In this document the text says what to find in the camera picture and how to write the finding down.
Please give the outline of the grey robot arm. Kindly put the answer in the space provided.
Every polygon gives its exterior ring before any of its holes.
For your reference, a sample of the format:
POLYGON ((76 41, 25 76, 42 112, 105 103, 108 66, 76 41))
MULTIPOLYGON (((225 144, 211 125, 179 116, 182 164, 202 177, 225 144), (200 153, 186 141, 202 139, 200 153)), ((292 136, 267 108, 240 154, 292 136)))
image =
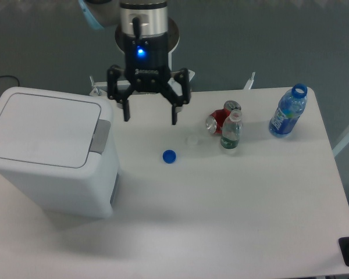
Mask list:
POLYGON ((173 71, 169 58, 170 29, 167 1, 79 1, 89 25, 121 29, 125 67, 112 65, 106 74, 107 97, 130 119, 129 97, 134 92, 161 94, 172 106, 172 124, 190 102, 190 72, 173 71))

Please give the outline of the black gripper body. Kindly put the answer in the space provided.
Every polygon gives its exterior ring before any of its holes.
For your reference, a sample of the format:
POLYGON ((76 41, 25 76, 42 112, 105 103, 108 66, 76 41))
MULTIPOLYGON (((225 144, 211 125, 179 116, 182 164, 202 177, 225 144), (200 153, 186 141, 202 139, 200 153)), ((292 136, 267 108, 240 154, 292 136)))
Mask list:
POLYGON ((170 79, 168 33, 157 36, 123 36, 124 76, 137 92, 160 93, 170 79))

